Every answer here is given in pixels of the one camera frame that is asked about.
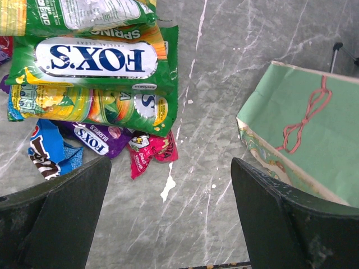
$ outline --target metal rod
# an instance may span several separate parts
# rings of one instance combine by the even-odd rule
[[[334,72],[334,66],[335,66],[335,61],[337,60],[337,56],[338,56],[338,51],[335,50],[333,52],[332,64],[330,65],[330,73]]]

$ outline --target paper bag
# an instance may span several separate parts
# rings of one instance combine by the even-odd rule
[[[358,79],[272,62],[237,121],[272,177],[359,207]]]

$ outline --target red wrapper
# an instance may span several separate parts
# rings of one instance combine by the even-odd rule
[[[137,134],[128,144],[131,155],[131,178],[139,177],[153,158],[161,163],[178,160],[178,151],[172,131],[167,137]]]

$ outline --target marble floor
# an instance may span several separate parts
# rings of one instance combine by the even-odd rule
[[[248,261],[231,186],[233,157],[255,163],[238,139],[235,116],[270,61],[329,70],[336,41],[355,51],[356,0],[158,0],[180,26],[180,159],[152,163],[130,179],[127,151],[113,169],[87,268],[180,268]],[[7,66],[0,72],[7,72]],[[357,73],[339,54],[336,73]],[[35,119],[6,121],[0,93],[0,195],[43,181],[26,150]],[[85,161],[95,154],[85,150]],[[169,176],[176,186],[160,194]]]

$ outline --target plastic packaging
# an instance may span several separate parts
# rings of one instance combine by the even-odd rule
[[[13,38],[11,36],[0,36],[0,65],[11,60],[13,52]]]
[[[151,23],[156,0],[1,0],[0,35],[55,36]]]
[[[14,38],[8,85],[85,87],[168,95],[174,89],[156,23],[91,36]]]
[[[30,160],[46,180],[64,175],[82,165],[83,147],[75,148],[63,141],[58,127],[39,119],[30,139]]]
[[[63,135],[77,138],[99,155],[115,158],[133,137],[127,128],[76,122],[53,121]]]
[[[135,179],[145,172],[153,157],[165,163],[178,160],[178,151],[172,132],[167,137],[135,133],[128,143],[131,155],[131,178]]]
[[[176,90],[168,96],[133,95],[76,87],[13,86],[9,94],[8,119],[41,117],[69,122],[127,127],[166,136],[177,117],[178,27],[164,28],[169,67]]]

